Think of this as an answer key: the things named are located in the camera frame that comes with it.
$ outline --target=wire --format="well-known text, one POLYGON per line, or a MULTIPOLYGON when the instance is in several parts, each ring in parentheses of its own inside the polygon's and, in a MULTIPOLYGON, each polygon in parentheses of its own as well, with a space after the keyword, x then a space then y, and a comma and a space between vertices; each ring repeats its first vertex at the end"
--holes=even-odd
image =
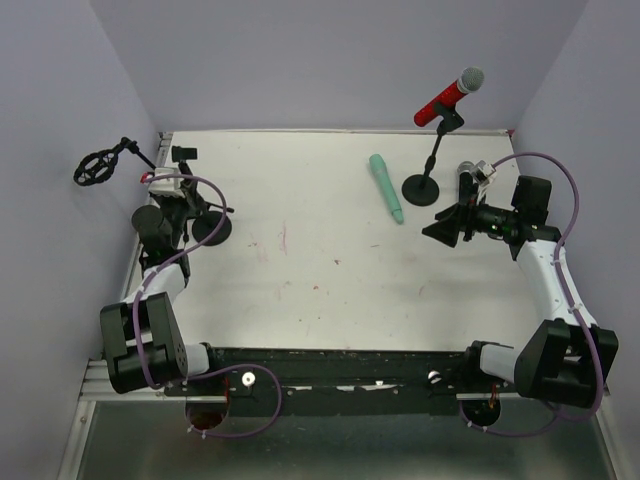
MULTIPOLYGON (((495 162, 493 164, 493 168, 498 168, 500 165, 507 162, 508 160, 518 158, 518 157, 539 157, 552 162, 562 171, 562 173, 564 173, 565 177, 567 177, 567 180, 569 180, 571 189, 573 190, 573 213, 571 215, 571 219, 569 220, 569 224, 567 225, 567 228, 562 233, 562 235, 560 236, 560 239, 556 243, 556 247, 553 251, 553 263, 555 266, 556 274, 558 275, 558 280, 560 281, 560 286, 562 287, 562 291, 565 297, 567 298, 567 301, 569 302, 569 304, 575 307, 576 306, 575 299, 573 298, 571 290, 569 289, 569 284, 567 283, 567 279, 564 276, 564 272, 562 271, 562 263, 560 262, 560 250, 565 244, 567 238, 569 237, 569 234, 571 234, 571 231, 573 230, 573 227, 578 218, 578 213, 580 212, 580 194, 578 193, 578 186, 575 182, 575 179, 569 172, 569 170, 559 160, 552 157, 551 155, 547 155, 544 153, 538 153, 538 152, 514 153, 513 155, 508 155, 504 158, 501 158, 497 162, 495 162)), ((551 420, 551 422, 549 422, 546 426, 530 433, 509 433, 509 432, 492 430, 486 427, 480 427, 478 425, 472 424, 469 421, 469 419, 466 417, 466 415, 464 415, 464 412, 462 411, 462 405, 460 405, 460 416, 466 423, 469 423, 470 427, 475 428, 476 430, 479 429, 481 431, 484 431, 493 435, 502 436, 502 437, 531 437, 531 436, 540 435, 542 433, 548 432, 556 424, 556 420, 558 419, 562 419, 570 422, 581 422, 581 421, 588 420, 591 417, 593 417, 593 415, 595 415, 595 413, 598 411, 598 408, 600 408, 600 404, 602 403, 602 397, 604 396, 604 377, 602 374, 602 366, 600 365, 600 355, 598 354, 598 348, 596 347, 593 337, 591 336, 591 332, 589 331, 589 326, 587 325, 587 322, 582 316, 582 313, 580 312, 579 309, 575 309, 573 310, 573 314, 575 315, 576 320, 580 324, 580 328, 582 329, 585 340, 587 341, 587 345, 589 346, 589 352, 591 354, 591 358, 593 360, 593 368, 595 370, 596 395, 589 411, 584 415, 572 416, 564 413, 561 408, 555 408, 547 402, 542 402, 549 410, 553 412, 554 417, 553 417, 553 420, 551 420)))
MULTIPOLYGON (((149 370, 149 363, 147 362, 147 357, 145 355, 144 352, 144 344, 142 343, 142 332, 140 330, 140 317, 139 317, 139 305, 140 305, 140 299, 142 298, 142 295, 144 294, 145 290, 149 287, 149 285, 151 284, 151 282, 153 281, 153 279, 166 267, 168 267, 169 265, 173 264, 176 260, 178 260, 181 257, 184 257, 185 255, 190 254, 191 252, 193 252, 194 250, 196 250, 197 248, 200 248, 202 245, 204 245, 205 243, 207 243, 209 240, 211 240, 222 228, 226 218, 227 218, 227 201, 224 198, 224 195, 222 193, 222 191, 212 182, 210 182, 209 180, 202 178, 202 177, 198 177, 196 175, 185 175, 182 173, 171 173, 171 174, 167 174, 167 175, 159 175, 159 176, 148 176, 146 178, 143 179, 143 183, 152 183, 158 180, 166 180, 166 179, 170 179, 170 178, 179 178, 179 179, 183 179, 183 180, 191 180, 193 182, 199 182, 199 183, 204 183, 205 185, 207 185, 208 187, 211 187, 220 197, 220 203, 222 203, 222 214, 220 216, 220 219, 218 220, 218 224, 215 226, 215 228, 209 233, 209 235, 207 235, 205 238, 203 238, 200 242, 196 243, 194 246, 189 247, 186 250, 183 250, 182 252, 179 252, 175 255, 173 255, 172 257, 168 258, 167 260, 165 260, 162 264, 160 264, 160 266, 156 269, 151 271, 151 273, 149 274, 149 276, 147 278, 145 278, 142 281, 142 285, 141 287, 138 289, 138 291, 136 292, 136 295, 133 299, 133 332, 134 332, 134 336, 136 339, 136 350, 138 352, 138 357, 140 358, 140 367, 142 369, 142 374, 144 375, 144 379, 147 382, 147 385, 154 389, 154 390, 158 390, 159 388, 162 388, 162 385, 157 384, 154 380, 153 377, 151 375, 151 371, 149 370)), ((216 370, 214 372, 210 372, 210 373, 204 373, 202 375, 196 375, 194 377, 191 377, 189 380, 193 381, 193 380, 204 380, 207 378, 212 378, 218 375, 221 375, 223 373, 232 371, 232 370, 236 370, 238 368, 253 368, 253 369, 258 369, 258 370, 262 370, 263 372, 267 373, 272 379, 273 382, 276 386, 276 391, 278 393, 278 403, 277 403, 277 407, 276 407, 276 411, 274 412, 273 416, 271 417, 271 419, 269 420, 269 422, 267 422, 264 426, 257 428, 253 431, 250 432, 246 432, 246 433, 239 433, 239 434, 214 434, 214 432, 200 432, 200 433, 205 433, 208 436, 211 437, 218 437, 218 438, 246 438, 246 437, 250 437, 252 435, 255 435, 257 433, 262 432, 263 430, 267 429, 268 427, 270 427, 278 418, 278 415, 280 414, 280 409, 282 407, 282 389, 280 387, 280 382, 278 381, 278 378, 275 376, 275 374, 269 370, 266 367, 263 367, 262 365, 254 365, 254 364, 242 364, 242 365, 234 365, 232 367, 226 367, 220 370, 216 370)))

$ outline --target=white table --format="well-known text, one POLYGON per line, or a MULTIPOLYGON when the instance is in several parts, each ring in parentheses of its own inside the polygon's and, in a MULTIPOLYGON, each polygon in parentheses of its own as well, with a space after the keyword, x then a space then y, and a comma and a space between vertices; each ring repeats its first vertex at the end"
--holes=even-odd
MULTIPOLYGON (((216 183, 233 233, 190 255, 174 311, 186 343, 216 347, 463 350, 474 340, 523 346, 537 328, 532 297, 508 247, 483 235, 455 249, 423 236, 452 205, 455 169, 512 152, 505 135, 451 135, 433 177, 440 198, 408 204, 435 136, 307 132, 182 132, 194 173, 216 183), (396 225, 368 169, 385 159, 404 209, 396 225)), ((490 204, 509 208, 518 169, 499 169, 490 204)), ((200 193, 213 202, 206 186, 200 193)), ((140 274, 134 276, 135 287, 140 274)))

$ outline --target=black round base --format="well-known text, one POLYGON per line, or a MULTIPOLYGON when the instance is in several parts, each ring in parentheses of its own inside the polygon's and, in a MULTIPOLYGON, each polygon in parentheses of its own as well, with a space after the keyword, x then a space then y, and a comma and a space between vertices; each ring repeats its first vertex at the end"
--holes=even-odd
POLYGON ((500 400, 495 400, 493 407, 486 400, 463 400, 462 411, 466 417, 480 427, 493 425, 500 418, 502 408, 500 400))
MULTIPOLYGON (((207 212, 203 214, 201 217, 196 218, 193 221, 193 225, 191 225, 191 234, 196 242, 201 242, 207 235, 209 235, 222 217, 222 213, 220 212, 207 212)), ((214 245, 220 245, 231 235, 231 220, 229 217, 224 219, 224 223, 222 224, 222 228, 216 233, 211 240, 209 240, 205 245, 207 247, 213 247, 214 245)))
POLYGON ((427 177, 427 183, 424 188, 420 188, 422 174, 411 175, 402 184, 402 196, 407 202, 418 207, 426 207, 435 203, 440 196, 440 187, 436 181, 427 177))

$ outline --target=gray wall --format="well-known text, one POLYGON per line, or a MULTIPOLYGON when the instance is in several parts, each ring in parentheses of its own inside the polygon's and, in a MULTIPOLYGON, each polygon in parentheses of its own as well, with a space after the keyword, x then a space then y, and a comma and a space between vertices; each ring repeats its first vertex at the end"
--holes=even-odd
POLYGON ((513 128, 586 0, 91 0, 167 130, 413 126, 470 65, 473 128, 513 128))
POLYGON ((144 197, 132 158, 71 175, 122 135, 152 152, 155 128, 86 0, 3 1, 0 44, 0 476, 51 479, 144 197))
MULTIPOLYGON (((610 375, 618 427, 640 452, 640 3, 591 0, 517 127, 517 151, 556 156, 575 174, 581 211, 568 261, 582 298, 616 330, 620 352, 610 375)), ((571 190, 543 160, 520 162, 554 182, 551 221, 564 228, 571 190)), ((634 458, 640 473, 640 459, 634 458)))

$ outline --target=red microphone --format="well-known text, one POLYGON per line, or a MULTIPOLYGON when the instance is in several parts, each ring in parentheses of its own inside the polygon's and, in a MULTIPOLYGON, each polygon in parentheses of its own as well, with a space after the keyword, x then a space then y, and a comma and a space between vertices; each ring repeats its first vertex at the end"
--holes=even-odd
POLYGON ((477 91, 484 82, 484 72, 477 67, 466 68, 460 78, 449 85, 436 98, 427 103, 418 113, 413 116, 413 121, 418 127, 424 127, 427 123, 438 116, 433 109, 436 102, 440 102, 445 107, 453 107, 467 94, 477 91))

